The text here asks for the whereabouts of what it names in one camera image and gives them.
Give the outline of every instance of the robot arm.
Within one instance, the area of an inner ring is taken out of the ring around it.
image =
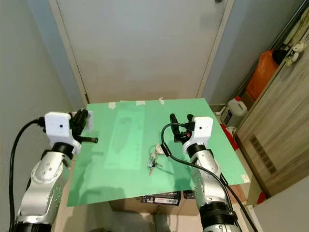
[[[174,114],[170,115],[171,123],[178,123]],[[183,124],[186,132],[180,132],[178,125],[171,125],[174,141],[183,144],[183,151],[190,157],[190,163],[202,167],[213,175],[197,168],[192,169],[195,184],[195,197],[200,212],[204,232],[239,232],[236,213],[232,210],[226,189],[218,181],[221,176],[219,163],[214,159],[211,150],[206,149],[211,136],[213,119],[210,117],[193,117],[188,115],[189,122]],[[166,144],[162,149],[171,156]]]
[[[81,150],[81,142],[97,143],[97,138],[81,137],[85,126],[92,124],[87,110],[70,114],[50,112],[45,115],[46,135],[52,149],[31,172],[30,184],[22,199],[14,231],[50,231],[57,216],[62,190],[69,179],[73,155]]]

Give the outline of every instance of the cabinet vent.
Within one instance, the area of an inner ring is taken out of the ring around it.
[[[274,174],[277,171],[277,169],[275,165],[272,163],[271,159],[269,158],[268,154],[266,153],[262,145],[260,144],[260,142],[257,140],[255,135],[251,137],[250,142],[254,147],[255,151],[257,152],[257,154],[259,155],[259,157],[261,158],[262,162],[266,166],[267,170],[271,174]]]

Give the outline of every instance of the green tabletop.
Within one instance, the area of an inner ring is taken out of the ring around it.
[[[205,99],[155,100],[145,104],[123,101],[116,102],[115,106],[111,109],[108,103],[100,103],[87,107],[93,111],[91,135],[98,137],[98,143],[82,144],[68,206],[194,189],[191,167],[165,155],[158,158],[162,167],[156,167],[149,175],[149,155],[160,142],[161,130],[169,123],[171,113],[181,123],[187,121],[187,114],[212,117],[208,148],[213,151],[229,184],[243,183],[241,176],[246,172]],[[170,129],[166,130],[165,140],[174,156],[189,160],[182,152],[182,145],[174,143]]]

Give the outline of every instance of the label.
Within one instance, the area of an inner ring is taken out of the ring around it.
[[[108,108],[113,110],[114,108],[116,108],[116,103],[115,102],[109,102],[108,103]]]
[[[145,105],[146,101],[136,101],[136,105]]]
[[[178,199],[169,199],[169,198],[158,198],[154,200],[155,203],[164,203],[164,204],[177,204]]]
[[[251,182],[250,178],[248,177],[247,174],[241,175],[241,178],[242,178],[243,182],[245,182],[245,183],[250,183]]]

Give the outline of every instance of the black box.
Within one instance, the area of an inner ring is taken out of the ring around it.
[[[193,190],[185,190],[185,191],[183,191],[183,197],[185,199],[195,199],[194,191]]]
[[[142,203],[152,204],[168,204],[178,206],[181,200],[181,192],[167,192],[162,194],[154,194],[140,197]]]

